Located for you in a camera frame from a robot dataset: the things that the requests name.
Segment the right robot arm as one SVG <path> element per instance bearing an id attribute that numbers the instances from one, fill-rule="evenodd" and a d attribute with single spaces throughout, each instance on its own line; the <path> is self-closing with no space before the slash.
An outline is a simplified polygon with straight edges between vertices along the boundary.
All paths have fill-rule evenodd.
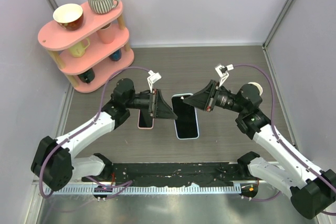
<path id="1" fill-rule="evenodd" d="M 261 86 L 250 82 L 236 94 L 212 80 L 201 91 L 183 100 L 197 109 L 210 112 L 215 107 L 234 111 L 239 130 L 262 146 L 280 164 L 265 161 L 249 152 L 238 162 L 242 179 L 260 178 L 286 195 L 296 211 L 307 219 L 323 213 L 335 202 L 335 172 L 323 170 L 288 142 L 259 108 Z"/>

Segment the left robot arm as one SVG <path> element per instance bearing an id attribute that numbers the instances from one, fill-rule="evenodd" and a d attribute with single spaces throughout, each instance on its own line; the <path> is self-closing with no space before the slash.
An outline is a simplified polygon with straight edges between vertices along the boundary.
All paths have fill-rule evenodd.
<path id="1" fill-rule="evenodd" d="M 100 153 L 85 158 L 78 158 L 78 154 L 98 138 L 120 127 L 130 117 L 130 109 L 138 109 L 150 119 L 177 119 L 161 90 L 136 93 L 131 79 L 121 79 L 111 99 L 93 118 L 56 139 L 46 136 L 40 141 L 31 165 L 39 185 L 58 191 L 69 181 L 87 176 L 107 181 L 113 170 L 109 159 Z"/>

